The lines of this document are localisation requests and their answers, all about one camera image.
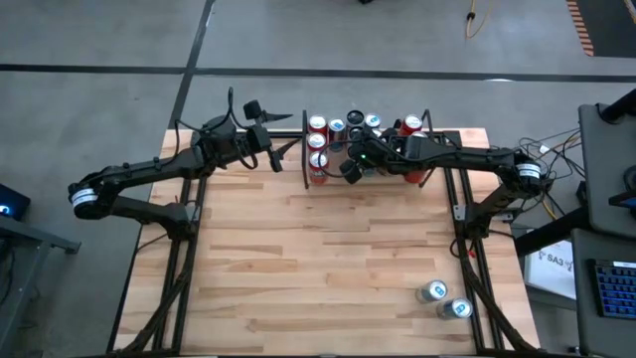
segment concrete floor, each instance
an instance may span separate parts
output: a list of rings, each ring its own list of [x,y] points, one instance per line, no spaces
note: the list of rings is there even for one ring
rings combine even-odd
[[[0,63],[185,66],[204,0],[0,0]],[[199,67],[633,75],[636,60],[586,56],[564,1],[496,1],[474,40],[462,38],[469,1],[218,0]],[[483,13],[485,2],[478,1]],[[46,357],[103,352],[139,225],[77,220],[67,186],[108,164],[158,152],[180,76],[0,73],[0,182],[33,199],[28,222],[82,241],[76,257],[53,252],[29,312],[38,327],[20,347]],[[626,84],[195,77],[183,119],[200,124],[258,98],[271,112],[343,115],[373,110],[386,119],[431,109],[438,127],[486,127],[491,143],[514,146],[577,126],[582,103],[613,101]],[[576,148],[570,157],[579,163]],[[556,168],[566,173],[564,166]],[[556,183],[564,209],[576,207],[578,178]],[[147,199],[149,188],[125,193]],[[532,227],[541,210],[520,218]],[[542,346],[575,345],[574,312],[533,303]]]

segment wooden tabletop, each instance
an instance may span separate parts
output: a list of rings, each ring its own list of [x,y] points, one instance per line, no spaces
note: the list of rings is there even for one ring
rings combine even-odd
[[[464,145],[488,146],[484,129],[459,130]],[[185,147],[191,132],[180,133]],[[162,156],[174,149],[169,130]],[[271,171],[266,155],[258,159],[256,170],[235,163],[208,179],[183,354],[474,353],[468,320],[440,320],[435,304],[414,295],[435,278],[446,282],[449,297],[465,295],[459,261],[448,250],[454,232],[441,170],[421,190],[401,177],[353,186],[330,178],[305,190],[299,145],[285,155],[281,173]],[[492,173],[469,175],[476,201],[498,186]],[[182,182],[154,184],[150,201],[174,202]],[[509,231],[499,223],[492,229]],[[147,226],[139,244],[163,233]],[[497,303],[539,346],[513,242],[491,235],[484,246]],[[157,307],[169,247],[164,239],[136,256],[115,348]],[[492,347],[483,306],[480,315]],[[169,328],[167,345],[170,339]]]

